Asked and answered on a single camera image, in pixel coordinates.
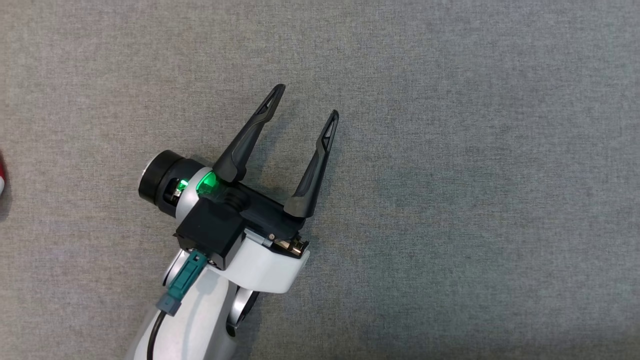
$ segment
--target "cable plug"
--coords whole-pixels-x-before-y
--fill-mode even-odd
[[[169,290],[160,298],[156,307],[160,311],[174,316],[182,304],[182,299],[184,299],[191,285],[198,279],[205,266],[207,266],[207,257],[193,249],[187,261],[184,262],[178,274],[169,284]]]

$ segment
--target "green led light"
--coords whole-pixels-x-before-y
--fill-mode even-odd
[[[188,184],[189,183],[186,180],[180,180],[180,182],[178,183],[177,189],[179,191],[183,191],[187,187]]]
[[[204,175],[202,180],[200,180],[196,186],[196,193],[198,193],[198,195],[203,193],[212,193],[213,188],[215,188],[217,184],[218,179],[216,179],[216,174],[214,174],[213,171],[209,172],[207,175]]]

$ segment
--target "black cable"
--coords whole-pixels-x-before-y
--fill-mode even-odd
[[[158,335],[158,330],[160,329],[160,325],[162,325],[162,321],[164,320],[165,315],[166,311],[160,311],[160,315],[158,315],[158,317],[156,318],[154,328],[151,329],[151,335],[149,335],[149,345],[147,345],[147,360],[154,360],[154,345],[156,344],[156,336]]]

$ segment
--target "gray fabric surface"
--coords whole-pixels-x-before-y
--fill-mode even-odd
[[[250,186],[341,123],[237,359],[638,358],[640,8],[605,3],[3,0],[0,357],[123,357],[177,251],[140,171],[283,82]]]

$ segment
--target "red object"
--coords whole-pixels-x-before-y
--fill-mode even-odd
[[[4,165],[2,164],[2,160],[0,160],[0,195],[2,194],[2,190],[4,189],[4,183],[6,179],[4,177]]]

